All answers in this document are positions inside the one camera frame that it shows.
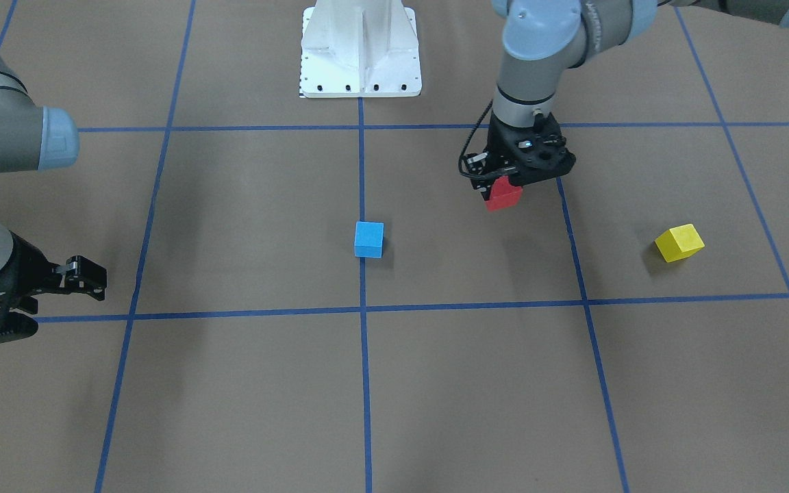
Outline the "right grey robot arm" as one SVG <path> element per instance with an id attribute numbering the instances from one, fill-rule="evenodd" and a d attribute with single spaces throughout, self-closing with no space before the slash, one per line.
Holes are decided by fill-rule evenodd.
<path id="1" fill-rule="evenodd" d="M 0 56 L 0 174 L 47 171 L 77 162 L 79 132 L 66 110 L 32 100 L 20 77 Z M 87 294 L 105 299 L 105 268 L 75 256 L 65 264 L 0 224 L 0 309 L 35 314 L 38 294 Z"/>

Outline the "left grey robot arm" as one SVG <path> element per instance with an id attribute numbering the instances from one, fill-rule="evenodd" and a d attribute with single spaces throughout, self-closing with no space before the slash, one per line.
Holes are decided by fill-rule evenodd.
<path id="1" fill-rule="evenodd" d="M 516 205 L 523 188 L 568 174 L 576 158 L 552 115 L 560 79 L 639 37 L 662 1 L 494 1 L 504 19 L 501 69 L 481 153 L 463 150 L 458 172 L 489 210 Z"/>

